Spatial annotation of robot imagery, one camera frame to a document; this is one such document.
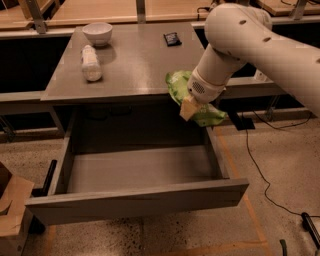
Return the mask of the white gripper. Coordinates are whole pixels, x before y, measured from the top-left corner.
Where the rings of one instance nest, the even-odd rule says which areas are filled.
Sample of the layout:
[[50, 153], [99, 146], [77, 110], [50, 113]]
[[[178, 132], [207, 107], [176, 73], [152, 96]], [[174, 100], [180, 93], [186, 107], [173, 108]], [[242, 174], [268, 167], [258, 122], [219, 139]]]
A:
[[201, 108], [201, 104], [215, 100], [224, 90], [232, 75], [246, 64], [215, 50], [208, 45], [187, 83], [190, 95], [183, 99], [180, 116], [188, 121]]

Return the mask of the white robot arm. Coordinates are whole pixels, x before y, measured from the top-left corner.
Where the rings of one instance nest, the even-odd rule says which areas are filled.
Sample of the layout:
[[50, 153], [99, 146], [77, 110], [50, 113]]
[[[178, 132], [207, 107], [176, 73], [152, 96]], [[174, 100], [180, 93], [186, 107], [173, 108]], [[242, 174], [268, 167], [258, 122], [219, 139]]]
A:
[[208, 45], [187, 83], [184, 120], [215, 100], [247, 63], [320, 116], [319, 48], [274, 33], [266, 11], [235, 3], [214, 7], [204, 32]]

